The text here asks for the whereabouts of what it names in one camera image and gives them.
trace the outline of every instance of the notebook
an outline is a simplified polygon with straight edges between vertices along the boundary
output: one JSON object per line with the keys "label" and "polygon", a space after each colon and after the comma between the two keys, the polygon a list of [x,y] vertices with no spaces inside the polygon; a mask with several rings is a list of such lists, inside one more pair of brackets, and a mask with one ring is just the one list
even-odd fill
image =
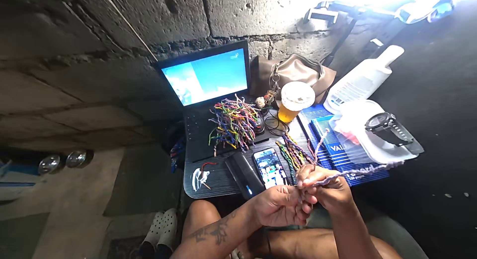
{"label": "notebook", "polygon": [[[330,130],[318,151],[322,166],[340,172],[351,169],[366,169],[369,168],[370,165],[374,167],[379,166],[378,163],[355,164],[349,160],[346,152],[341,148],[336,134],[330,127],[329,121],[331,117],[333,117],[333,114],[328,112],[321,104],[306,108],[298,114],[299,121],[314,148],[316,148],[326,128]],[[366,176],[347,175],[345,179],[349,186],[354,186],[388,176],[388,171],[381,171]]]}

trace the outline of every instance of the cup lid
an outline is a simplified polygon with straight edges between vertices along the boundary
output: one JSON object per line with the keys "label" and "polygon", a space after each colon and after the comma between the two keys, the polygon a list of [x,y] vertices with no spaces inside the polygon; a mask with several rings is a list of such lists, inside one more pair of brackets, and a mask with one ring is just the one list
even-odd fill
{"label": "cup lid", "polygon": [[314,102],[315,91],[304,82],[289,82],[281,89],[281,103],[290,111],[301,111]]}

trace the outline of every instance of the metal bowl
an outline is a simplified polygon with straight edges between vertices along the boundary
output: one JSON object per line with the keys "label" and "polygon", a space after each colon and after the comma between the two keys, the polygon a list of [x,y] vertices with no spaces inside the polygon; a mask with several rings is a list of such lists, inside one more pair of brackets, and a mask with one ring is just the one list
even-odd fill
{"label": "metal bowl", "polygon": [[84,168],[90,164],[94,152],[91,150],[77,150],[68,155],[66,159],[66,166],[68,168]]}
{"label": "metal bowl", "polygon": [[51,154],[40,161],[38,173],[40,175],[60,171],[64,168],[64,158],[59,154]]}

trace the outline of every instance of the table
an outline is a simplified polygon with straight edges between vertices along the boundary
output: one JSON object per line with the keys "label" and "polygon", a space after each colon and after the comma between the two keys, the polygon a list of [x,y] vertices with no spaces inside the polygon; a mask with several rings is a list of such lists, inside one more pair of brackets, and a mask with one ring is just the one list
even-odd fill
{"label": "table", "polygon": [[[270,110],[270,113],[267,114],[265,118],[270,115],[276,116],[276,113],[277,113],[276,110]],[[273,121],[276,124],[277,121],[273,119],[268,119],[267,123],[271,123]],[[293,121],[289,123],[289,128],[290,128],[289,135],[298,143],[298,146],[300,146],[303,150],[309,153],[308,140],[307,140],[306,134],[303,132],[303,129],[301,127],[301,124],[298,118],[295,118]],[[253,153],[259,152],[261,150],[264,150],[270,147],[275,148],[275,151],[277,152],[278,157],[280,158],[280,162],[283,165],[283,169],[285,170],[290,181],[291,180],[290,168],[286,160],[282,157],[280,153],[280,149],[275,143],[276,141],[279,141],[282,144],[284,143],[282,137],[272,135],[272,137],[268,141],[256,144],[256,146],[250,146],[250,149],[247,150],[247,152],[244,155],[248,163],[250,163],[250,165],[255,168],[255,165],[252,159]],[[240,152],[240,151],[234,150],[231,152],[226,152],[221,155],[218,155],[217,157],[207,158],[201,161],[197,161],[195,163],[189,162],[188,159],[186,159],[185,166],[184,166],[184,183],[183,183],[186,194],[191,198],[206,198],[206,197],[213,197],[213,196],[220,196],[220,195],[239,194],[240,190],[238,189],[237,183],[235,183],[235,180],[232,177],[232,174],[230,173],[229,169],[225,165],[225,159],[229,157],[230,155],[232,155],[234,152]],[[204,168],[204,171],[210,171],[210,174],[207,177],[206,184],[211,189],[208,189],[203,185],[200,187],[200,189],[198,189],[197,191],[194,191],[194,189],[192,188],[192,175],[197,168],[200,168],[202,164],[206,162],[217,163],[216,165],[207,165]]]}

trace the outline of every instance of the hand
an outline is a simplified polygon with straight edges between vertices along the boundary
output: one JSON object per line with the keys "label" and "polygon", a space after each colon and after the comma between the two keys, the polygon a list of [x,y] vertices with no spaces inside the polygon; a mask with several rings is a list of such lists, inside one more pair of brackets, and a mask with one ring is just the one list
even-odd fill
{"label": "hand", "polygon": [[260,225],[305,225],[309,214],[303,212],[299,200],[300,190],[295,186],[276,185],[249,202]]}
{"label": "hand", "polygon": [[331,215],[347,214],[356,208],[350,187],[343,177],[333,179],[325,186],[313,187],[318,181],[335,175],[337,171],[328,170],[319,166],[304,165],[298,171],[298,188],[302,189],[302,210],[309,214],[313,204],[319,202]]}

